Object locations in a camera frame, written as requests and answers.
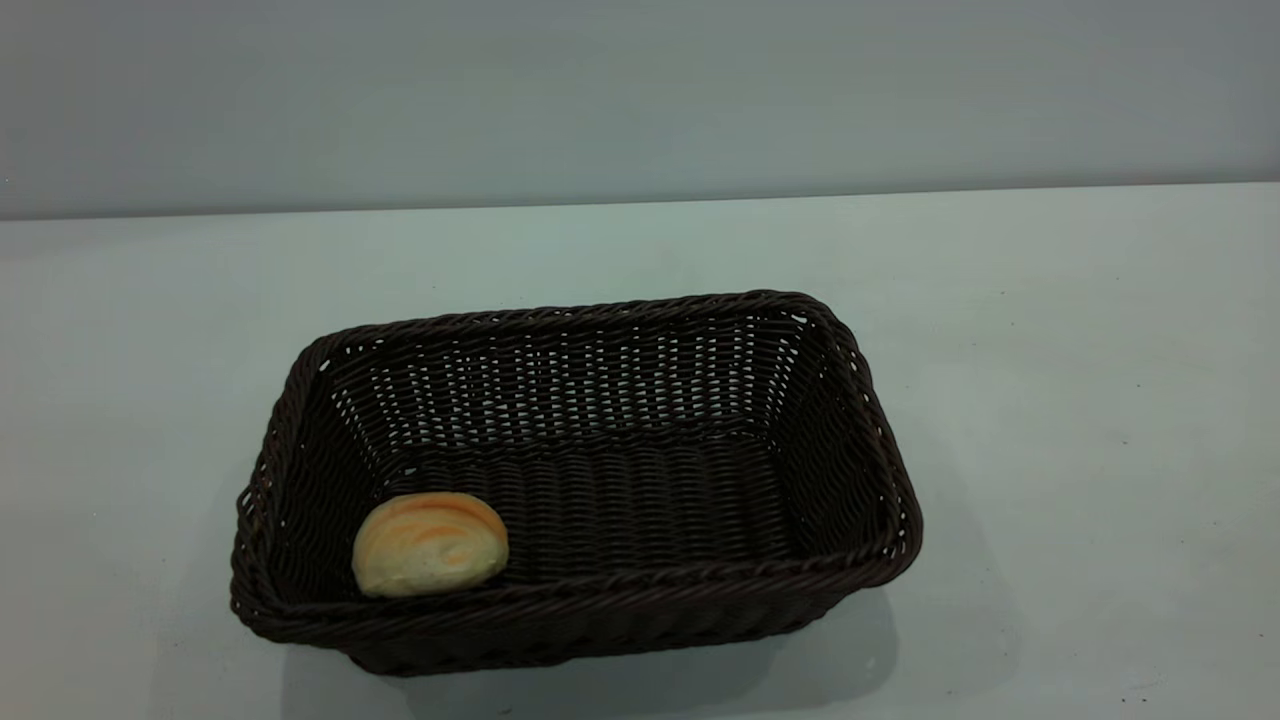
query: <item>basket rim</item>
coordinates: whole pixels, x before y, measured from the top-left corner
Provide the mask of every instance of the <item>basket rim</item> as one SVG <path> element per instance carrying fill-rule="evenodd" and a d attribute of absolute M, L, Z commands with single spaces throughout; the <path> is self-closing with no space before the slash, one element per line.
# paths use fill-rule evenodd
<path fill-rule="evenodd" d="M 864 407 L 870 414 L 878 433 L 878 448 L 882 451 L 878 471 L 887 474 L 899 495 L 899 512 L 904 519 L 893 518 L 888 528 L 876 538 L 876 543 L 865 543 L 860 550 L 814 555 L 808 557 L 771 560 L 709 562 L 699 565 L 680 565 L 609 573 L 602 575 L 582 575 L 529 585 L 506 585 L 498 588 L 477 588 L 463 593 L 445 596 L 411 597 L 379 601 L 324 601 L 324 602 L 285 602 L 275 592 L 269 574 L 266 559 L 270 556 L 274 525 L 262 521 L 271 515 L 274 506 L 271 492 L 271 466 L 288 466 L 300 429 L 300 415 L 311 392 L 312 384 L 320 377 L 323 365 L 332 352 L 342 346 L 378 345 L 389 336 L 431 333 L 433 340 L 458 337 L 471 333 L 490 333 L 494 323 L 500 323 L 504 332 L 516 332 L 524 324 L 536 327 L 539 333 L 554 331 L 556 324 L 581 327 L 591 323 L 631 324 L 644 318 L 663 316 L 671 313 L 685 316 L 714 315 L 718 306 L 732 306 L 735 315 L 750 311 L 753 306 L 762 311 L 794 310 L 826 331 L 829 350 L 849 352 L 854 359 L 842 368 L 841 379 L 851 391 L 864 393 Z M 677 297 L 671 300 L 636 300 L 582 306 L 547 306 L 524 310 L 495 310 L 479 313 L 456 313 L 425 319 L 398 320 L 383 324 L 366 324 L 323 336 L 310 343 L 297 357 L 285 378 L 284 389 L 271 410 L 271 418 L 262 441 L 262 450 L 255 464 L 255 471 L 248 487 L 237 500 L 239 521 L 237 524 L 236 546 L 232 553 L 232 609 L 242 621 L 264 635 L 276 635 L 292 624 L 298 623 L 308 630 L 307 642 L 315 642 L 315 624 L 328 621 L 339 625 L 398 618 L 415 625 L 420 632 L 433 628 L 453 628 L 458 623 L 500 621 L 503 618 L 525 614 L 539 606 L 572 607 L 586 606 L 591 610 L 626 607 L 644 597 L 645 591 L 663 591 L 664 598 L 671 598 L 671 588 L 700 588 L 700 597 L 714 587 L 732 588 L 736 593 L 771 592 L 778 587 L 806 589 L 806 592 L 840 591 L 851 592 L 859 588 L 884 584 L 905 571 L 919 555 L 923 542 L 923 518 L 910 479 L 902 466 L 902 460 L 893 439 L 892 430 L 872 387 L 870 369 L 861 356 L 856 341 L 849 328 L 841 323 L 827 305 L 800 292 L 780 292 L 756 290 L 740 293 L 716 293 Z M 910 527 L 905 538 L 896 532 Z M 293 633 L 284 632 L 283 639 Z"/>

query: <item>gray wall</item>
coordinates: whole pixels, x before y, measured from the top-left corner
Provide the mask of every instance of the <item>gray wall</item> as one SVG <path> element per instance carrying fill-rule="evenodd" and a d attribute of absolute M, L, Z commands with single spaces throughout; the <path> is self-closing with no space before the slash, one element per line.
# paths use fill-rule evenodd
<path fill-rule="evenodd" d="M 0 0 L 0 217 L 1280 177 L 1276 0 Z"/>

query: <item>white table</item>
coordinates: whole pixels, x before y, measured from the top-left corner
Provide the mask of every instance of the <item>white table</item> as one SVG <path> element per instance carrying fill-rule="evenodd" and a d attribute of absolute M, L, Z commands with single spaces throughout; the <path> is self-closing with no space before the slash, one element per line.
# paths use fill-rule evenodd
<path fill-rule="evenodd" d="M 755 287 L 867 351 L 925 512 L 899 582 L 754 644 L 415 680 L 228 610 L 310 340 Z M 1275 717 L 1277 311 L 1280 184 L 0 224 L 0 716 Z"/>

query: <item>bread roll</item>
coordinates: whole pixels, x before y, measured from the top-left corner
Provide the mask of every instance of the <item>bread roll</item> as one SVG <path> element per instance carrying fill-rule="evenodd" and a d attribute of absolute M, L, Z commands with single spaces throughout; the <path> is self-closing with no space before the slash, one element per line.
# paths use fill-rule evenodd
<path fill-rule="evenodd" d="M 351 569 L 369 597 L 479 585 L 507 566 L 507 528 L 484 501 L 457 492 L 404 495 L 379 505 L 356 533 Z"/>

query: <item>wicker basket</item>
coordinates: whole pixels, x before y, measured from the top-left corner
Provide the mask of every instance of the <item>wicker basket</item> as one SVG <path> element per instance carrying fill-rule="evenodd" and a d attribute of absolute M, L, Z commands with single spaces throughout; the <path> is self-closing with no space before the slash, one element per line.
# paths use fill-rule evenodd
<path fill-rule="evenodd" d="M 443 489 L 502 515 L 507 570 L 462 593 L 361 596 L 365 515 Z M 920 548 L 852 336 L 820 302 L 771 291 L 320 338 L 238 510 L 241 620 L 390 675 L 787 633 Z"/>

